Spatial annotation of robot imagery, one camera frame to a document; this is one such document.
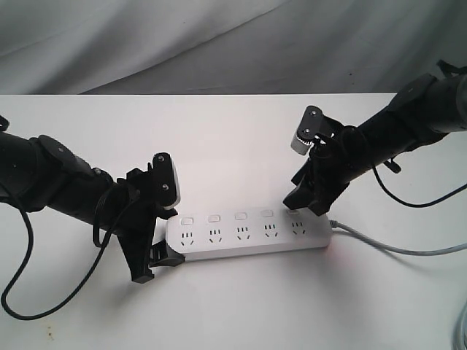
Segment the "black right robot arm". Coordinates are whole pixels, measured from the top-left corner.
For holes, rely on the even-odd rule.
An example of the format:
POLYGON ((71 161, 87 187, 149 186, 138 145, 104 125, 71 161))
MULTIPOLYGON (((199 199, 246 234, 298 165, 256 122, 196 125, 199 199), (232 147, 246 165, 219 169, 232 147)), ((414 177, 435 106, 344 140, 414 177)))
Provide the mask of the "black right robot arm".
POLYGON ((291 179, 295 187, 284 205, 323 215, 352 180, 380 164, 398 174, 398 155, 466 131, 466 68, 443 60, 437 66, 443 78, 416 78, 359 126, 343 125, 308 106, 291 142, 307 160, 291 179))

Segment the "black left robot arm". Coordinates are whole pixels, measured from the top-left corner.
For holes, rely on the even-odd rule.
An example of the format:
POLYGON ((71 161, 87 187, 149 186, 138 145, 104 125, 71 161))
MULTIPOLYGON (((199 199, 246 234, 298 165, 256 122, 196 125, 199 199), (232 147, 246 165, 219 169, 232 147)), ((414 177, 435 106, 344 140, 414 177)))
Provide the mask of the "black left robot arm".
POLYGON ((135 168, 124 179, 91 167, 59 141, 45 135, 24 139, 7 132, 1 119, 1 200, 14 199, 27 212, 52 208, 93 226, 93 242, 101 246, 99 231, 115 234, 131 279, 153 279, 153 267, 175 267, 185 258, 166 241, 153 243, 156 220, 176 215, 180 189, 171 155, 153 156, 143 171, 135 168))

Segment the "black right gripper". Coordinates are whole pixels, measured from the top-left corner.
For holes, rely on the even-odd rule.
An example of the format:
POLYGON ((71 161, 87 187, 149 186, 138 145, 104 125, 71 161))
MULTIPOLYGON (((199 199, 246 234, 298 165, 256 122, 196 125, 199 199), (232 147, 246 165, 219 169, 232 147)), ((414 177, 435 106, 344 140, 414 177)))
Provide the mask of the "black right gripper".
POLYGON ((292 178, 296 187, 283 204, 291 210, 308 207, 317 216, 328 213, 349 186, 350 176, 363 167, 359 159, 365 151, 361 132, 360 126, 342 125, 323 116, 308 158, 292 178))

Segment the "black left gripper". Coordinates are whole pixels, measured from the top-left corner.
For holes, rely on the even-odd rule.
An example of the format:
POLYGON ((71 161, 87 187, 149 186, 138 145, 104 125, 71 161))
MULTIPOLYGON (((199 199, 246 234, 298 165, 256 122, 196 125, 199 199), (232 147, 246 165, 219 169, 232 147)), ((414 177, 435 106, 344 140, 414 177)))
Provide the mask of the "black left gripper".
POLYGON ((135 168, 113 184, 113 208, 117 223, 114 233, 123 251, 131 280, 144 284, 154 278, 150 267, 176 267, 185 262, 185 256, 167 243, 152 245, 156 217, 170 219, 176 209, 156 205, 155 172, 135 168))

